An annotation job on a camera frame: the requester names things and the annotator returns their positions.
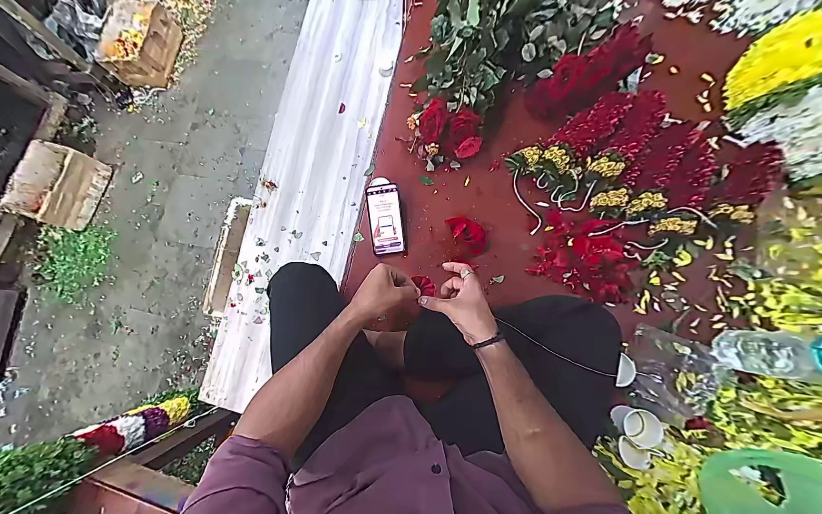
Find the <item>concrete ground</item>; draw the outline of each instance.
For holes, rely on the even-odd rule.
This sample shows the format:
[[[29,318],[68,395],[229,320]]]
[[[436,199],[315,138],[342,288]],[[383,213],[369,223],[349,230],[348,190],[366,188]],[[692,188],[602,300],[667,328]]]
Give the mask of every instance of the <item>concrete ground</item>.
[[[114,281],[84,306],[29,288],[9,365],[0,448],[118,415],[198,385],[201,312],[230,199],[251,198],[308,0],[221,0],[180,84],[141,113],[96,112],[97,158],[116,170],[95,223],[119,232]],[[143,179],[132,184],[132,177]]]

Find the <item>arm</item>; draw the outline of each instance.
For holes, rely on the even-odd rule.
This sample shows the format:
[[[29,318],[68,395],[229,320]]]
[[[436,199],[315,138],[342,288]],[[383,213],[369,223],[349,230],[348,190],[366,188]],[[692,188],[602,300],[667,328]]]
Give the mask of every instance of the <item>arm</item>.
[[[446,263],[447,271],[470,271]],[[474,274],[456,276],[441,288],[448,299],[420,297],[422,306],[446,314],[468,344],[485,341],[497,323]],[[600,464],[535,387],[505,341],[474,350],[487,375],[499,428],[512,467],[535,505],[552,513],[593,504],[620,504],[620,495]]]
[[[234,434],[263,441],[290,459],[323,413],[344,354],[363,325],[418,296],[409,276],[377,265],[335,321],[256,392]]]

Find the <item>person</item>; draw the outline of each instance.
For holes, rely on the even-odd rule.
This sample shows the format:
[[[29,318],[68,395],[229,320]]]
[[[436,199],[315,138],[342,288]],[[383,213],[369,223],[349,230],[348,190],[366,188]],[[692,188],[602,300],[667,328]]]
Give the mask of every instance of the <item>person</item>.
[[[627,513],[587,449],[614,400],[614,317],[540,297],[495,318],[468,264],[443,268],[440,297],[379,264],[345,304],[322,267],[283,266],[268,285],[274,374],[184,514]],[[404,338],[362,331],[415,300]],[[390,360],[455,385],[416,404]]]

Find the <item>black pants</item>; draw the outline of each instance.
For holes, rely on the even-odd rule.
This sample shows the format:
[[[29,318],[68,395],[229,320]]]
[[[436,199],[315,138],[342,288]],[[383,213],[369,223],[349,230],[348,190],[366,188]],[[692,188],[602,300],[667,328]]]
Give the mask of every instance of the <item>black pants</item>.
[[[274,372],[312,343],[346,306],[325,269],[307,263],[281,267],[271,278],[268,297]],[[541,297],[498,308],[495,314],[560,355],[617,373],[620,327],[603,307],[577,297]],[[499,329],[554,410],[591,447],[605,428],[614,378],[552,355],[505,323],[499,323]],[[457,380],[439,402],[417,406],[440,440],[457,445],[463,455],[480,450],[502,453],[487,379],[478,358],[446,316],[421,310],[405,338],[405,372],[425,380]],[[323,414],[291,465],[303,465],[330,435],[373,402],[403,393],[397,374],[382,364],[360,333],[344,357]]]

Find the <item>purple shirt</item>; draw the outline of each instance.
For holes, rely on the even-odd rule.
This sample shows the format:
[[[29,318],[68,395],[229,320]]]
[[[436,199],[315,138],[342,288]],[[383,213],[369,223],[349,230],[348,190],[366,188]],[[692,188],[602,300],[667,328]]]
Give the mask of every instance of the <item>purple shirt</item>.
[[[221,445],[185,514],[284,514],[284,455],[240,435]],[[294,474],[291,512],[524,514],[539,512],[505,455],[463,457],[443,445],[406,396],[373,403]],[[567,514],[628,514],[621,505]]]

